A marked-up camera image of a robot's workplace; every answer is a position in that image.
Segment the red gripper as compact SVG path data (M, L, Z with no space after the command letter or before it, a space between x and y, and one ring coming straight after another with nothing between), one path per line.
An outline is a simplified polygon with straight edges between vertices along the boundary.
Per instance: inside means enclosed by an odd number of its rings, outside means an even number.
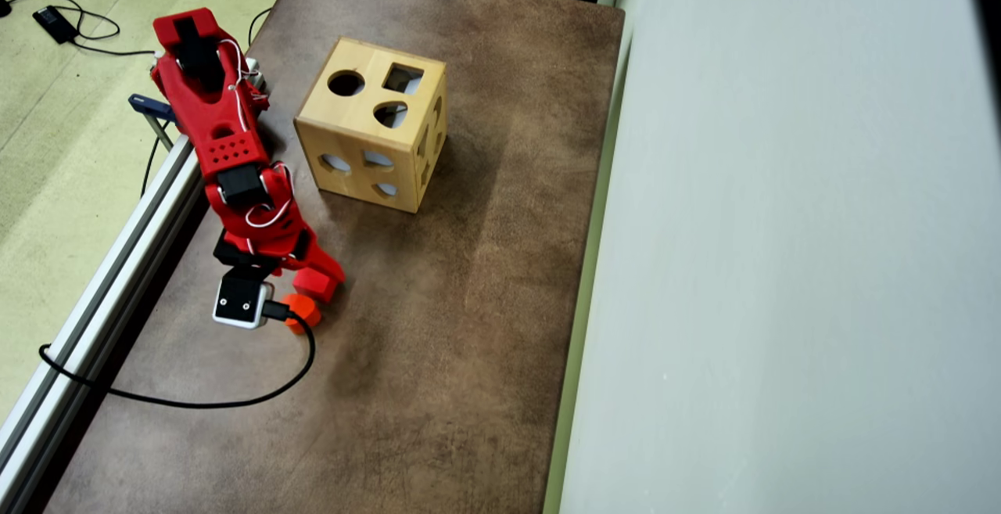
M335 283L346 281L340 263L308 232L296 204L291 171L218 171L212 175L212 208L223 229L212 250L228 267L312 269Z

